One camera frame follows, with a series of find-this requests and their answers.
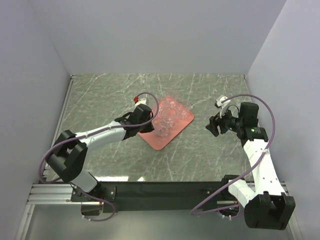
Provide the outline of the clear faceted glass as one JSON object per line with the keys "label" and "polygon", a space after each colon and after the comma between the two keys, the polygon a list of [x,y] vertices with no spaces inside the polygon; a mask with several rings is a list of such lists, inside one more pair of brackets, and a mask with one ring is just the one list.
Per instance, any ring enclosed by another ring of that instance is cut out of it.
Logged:
{"label": "clear faceted glass", "polygon": [[155,105],[155,106],[153,107],[152,112],[153,112],[153,114],[154,114],[155,116],[157,116],[158,118],[160,118],[163,109],[164,109],[164,103],[163,103],[163,101],[160,101],[160,102],[158,103],[158,106]]}
{"label": "clear faceted glass", "polygon": [[162,119],[166,122],[169,128],[175,125],[177,112],[174,108],[164,108],[161,112]]}
{"label": "clear faceted glass", "polygon": [[162,118],[156,118],[152,121],[153,133],[159,137],[166,137],[169,134],[170,128]]}
{"label": "clear faceted glass", "polygon": [[178,93],[175,90],[169,89],[163,95],[163,107],[174,109],[177,105]]}
{"label": "clear faceted glass", "polygon": [[176,112],[177,112],[177,117],[180,120],[185,120],[188,117],[191,109],[192,109],[192,104],[188,100],[186,99],[177,100]]}

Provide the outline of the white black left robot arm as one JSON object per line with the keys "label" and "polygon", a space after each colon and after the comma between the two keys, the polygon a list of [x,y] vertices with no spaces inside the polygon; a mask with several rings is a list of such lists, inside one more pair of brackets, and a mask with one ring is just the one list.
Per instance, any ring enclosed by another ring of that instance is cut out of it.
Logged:
{"label": "white black left robot arm", "polygon": [[100,197],[101,189],[97,179],[84,169],[88,153],[134,137],[137,133],[152,132],[153,116],[152,109],[141,103],[134,111],[116,118],[105,126],[80,133],[63,131],[45,161],[63,182],[76,185],[83,190],[85,198],[95,201]]}

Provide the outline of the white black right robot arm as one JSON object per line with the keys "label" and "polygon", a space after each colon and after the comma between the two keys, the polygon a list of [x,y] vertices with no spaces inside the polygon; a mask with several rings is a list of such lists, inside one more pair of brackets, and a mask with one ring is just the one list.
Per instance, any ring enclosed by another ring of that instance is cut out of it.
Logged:
{"label": "white black right robot arm", "polygon": [[244,220],[249,228],[284,230],[296,207],[295,199],[286,194],[276,174],[268,143],[266,130],[258,126],[259,106],[242,102],[238,116],[232,115],[227,103],[218,103],[221,110],[210,117],[206,129],[215,137],[227,131],[236,133],[246,153],[254,189],[245,180],[227,182],[220,187],[220,194],[226,200],[235,197],[244,208]]}

